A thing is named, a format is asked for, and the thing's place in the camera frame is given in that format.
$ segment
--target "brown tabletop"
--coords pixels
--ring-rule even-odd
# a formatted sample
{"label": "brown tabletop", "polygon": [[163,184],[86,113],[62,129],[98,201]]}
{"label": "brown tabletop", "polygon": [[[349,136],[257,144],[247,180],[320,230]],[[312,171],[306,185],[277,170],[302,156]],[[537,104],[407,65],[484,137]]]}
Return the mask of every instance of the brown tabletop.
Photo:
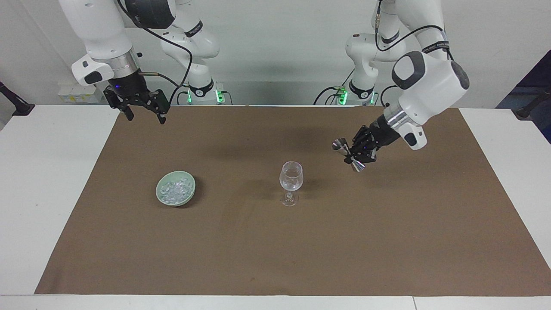
{"label": "brown tabletop", "polygon": [[[457,109],[354,173],[331,150],[379,108],[120,116],[36,293],[548,296],[551,271]],[[285,207],[279,172],[304,167]],[[197,180],[186,208],[157,181]]]}

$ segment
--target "clear glass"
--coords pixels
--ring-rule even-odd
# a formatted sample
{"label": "clear glass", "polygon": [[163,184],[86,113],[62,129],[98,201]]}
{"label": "clear glass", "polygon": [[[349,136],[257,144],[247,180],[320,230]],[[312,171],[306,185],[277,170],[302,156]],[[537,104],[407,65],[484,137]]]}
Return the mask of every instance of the clear glass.
{"label": "clear glass", "polygon": [[287,162],[283,165],[281,174],[279,175],[279,183],[285,189],[285,195],[281,198],[281,202],[287,206],[292,207],[299,201],[297,191],[304,182],[304,174],[302,173],[302,166],[297,162]]}

